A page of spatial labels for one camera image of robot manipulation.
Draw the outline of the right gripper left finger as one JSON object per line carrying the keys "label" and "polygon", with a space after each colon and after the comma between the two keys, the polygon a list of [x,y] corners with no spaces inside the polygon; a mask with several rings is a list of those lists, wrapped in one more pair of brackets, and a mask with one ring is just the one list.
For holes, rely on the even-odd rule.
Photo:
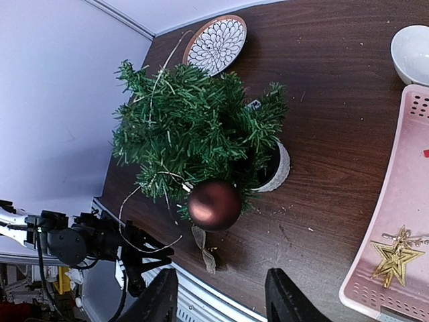
{"label": "right gripper left finger", "polygon": [[177,321],[177,310],[178,277],[176,270],[164,268],[117,321]]}

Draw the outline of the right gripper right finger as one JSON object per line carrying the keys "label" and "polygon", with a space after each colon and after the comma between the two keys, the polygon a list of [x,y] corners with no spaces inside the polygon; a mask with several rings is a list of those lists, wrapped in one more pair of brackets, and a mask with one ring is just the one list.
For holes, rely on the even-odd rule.
{"label": "right gripper right finger", "polygon": [[268,322],[330,322],[281,268],[271,268],[265,278]]}

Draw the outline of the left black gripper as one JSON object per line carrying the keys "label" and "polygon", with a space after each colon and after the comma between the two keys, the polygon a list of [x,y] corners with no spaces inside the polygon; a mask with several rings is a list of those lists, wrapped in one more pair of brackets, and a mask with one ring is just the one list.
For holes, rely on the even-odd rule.
{"label": "left black gripper", "polygon": [[65,214],[42,211],[33,216],[33,236],[39,237],[42,253],[56,257],[69,267],[79,267],[85,258],[122,261],[127,275],[127,290],[138,297],[146,288],[143,268],[158,268],[172,263],[174,250],[146,231],[126,221],[123,237],[118,223],[82,213],[68,226]]}

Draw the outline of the red burlap bow ornament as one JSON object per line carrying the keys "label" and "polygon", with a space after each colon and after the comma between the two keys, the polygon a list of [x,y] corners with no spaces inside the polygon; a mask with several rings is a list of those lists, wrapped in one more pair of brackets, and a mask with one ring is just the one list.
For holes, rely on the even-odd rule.
{"label": "red burlap bow ornament", "polygon": [[202,259],[206,266],[206,271],[209,274],[215,274],[217,271],[217,264],[215,257],[206,247],[206,232],[205,230],[199,228],[198,226],[193,225],[191,228],[192,234],[194,236],[194,241],[202,253]]}

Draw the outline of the red bauble ornament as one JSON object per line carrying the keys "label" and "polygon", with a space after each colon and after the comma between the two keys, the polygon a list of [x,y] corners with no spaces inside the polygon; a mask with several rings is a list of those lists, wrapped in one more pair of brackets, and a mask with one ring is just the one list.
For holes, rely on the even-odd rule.
{"label": "red bauble ornament", "polygon": [[188,213],[193,224],[206,231],[230,228],[240,217],[242,208],[239,190],[223,179],[198,183],[188,197]]}

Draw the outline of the gold star ornament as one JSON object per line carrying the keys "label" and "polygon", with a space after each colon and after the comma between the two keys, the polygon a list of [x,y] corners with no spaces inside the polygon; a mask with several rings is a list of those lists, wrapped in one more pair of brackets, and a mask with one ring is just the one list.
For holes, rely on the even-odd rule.
{"label": "gold star ornament", "polygon": [[[405,230],[409,229],[406,229],[406,226],[403,225],[399,232],[404,232]],[[395,241],[392,241],[390,245],[378,241],[370,241],[370,245],[381,258],[378,266],[371,275],[371,279],[382,277],[383,288],[389,288],[394,278],[404,287],[406,285],[407,265],[425,254],[424,251],[416,247],[411,249],[403,248]]]}

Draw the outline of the small green christmas tree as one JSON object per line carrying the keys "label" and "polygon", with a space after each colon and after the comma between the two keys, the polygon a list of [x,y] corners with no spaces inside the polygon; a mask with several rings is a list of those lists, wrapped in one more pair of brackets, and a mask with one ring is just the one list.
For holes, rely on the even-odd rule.
{"label": "small green christmas tree", "polygon": [[184,184],[219,178],[239,190],[247,211],[262,184],[258,174],[267,172],[278,145],[288,110],[285,87],[270,83],[259,98],[261,109],[249,111],[234,72],[211,77],[178,64],[149,76],[125,60],[118,74],[131,98],[115,113],[113,155],[139,167],[141,192],[181,202],[180,214],[188,219]]}

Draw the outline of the white light battery box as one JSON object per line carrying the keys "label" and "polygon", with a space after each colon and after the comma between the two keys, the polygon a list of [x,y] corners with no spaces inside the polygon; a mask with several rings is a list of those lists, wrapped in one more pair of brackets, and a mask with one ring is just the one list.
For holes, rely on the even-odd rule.
{"label": "white light battery box", "polygon": [[261,109],[261,102],[255,99],[252,102],[248,103],[245,108],[249,111],[257,111]]}

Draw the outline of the red ribbon bow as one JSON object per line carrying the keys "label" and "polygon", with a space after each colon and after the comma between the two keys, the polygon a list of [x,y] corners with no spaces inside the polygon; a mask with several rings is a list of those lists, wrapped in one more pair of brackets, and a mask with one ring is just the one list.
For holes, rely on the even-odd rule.
{"label": "red ribbon bow", "polygon": [[425,158],[429,158],[429,149],[427,148],[427,149],[422,150],[422,155]]}

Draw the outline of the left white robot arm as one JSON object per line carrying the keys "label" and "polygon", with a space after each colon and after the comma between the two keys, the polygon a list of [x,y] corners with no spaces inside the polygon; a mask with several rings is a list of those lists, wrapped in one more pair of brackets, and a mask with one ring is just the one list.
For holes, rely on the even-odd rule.
{"label": "left white robot arm", "polygon": [[125,271],[127,291],[138,297],[146,288],[143,273],[171,264],[174,251],[132,221],[119,223],[101,212],[69,219],[63,213],[39,215],[1,202],[1,234],[69,268],[87,270],[85,260],[116,262]]}

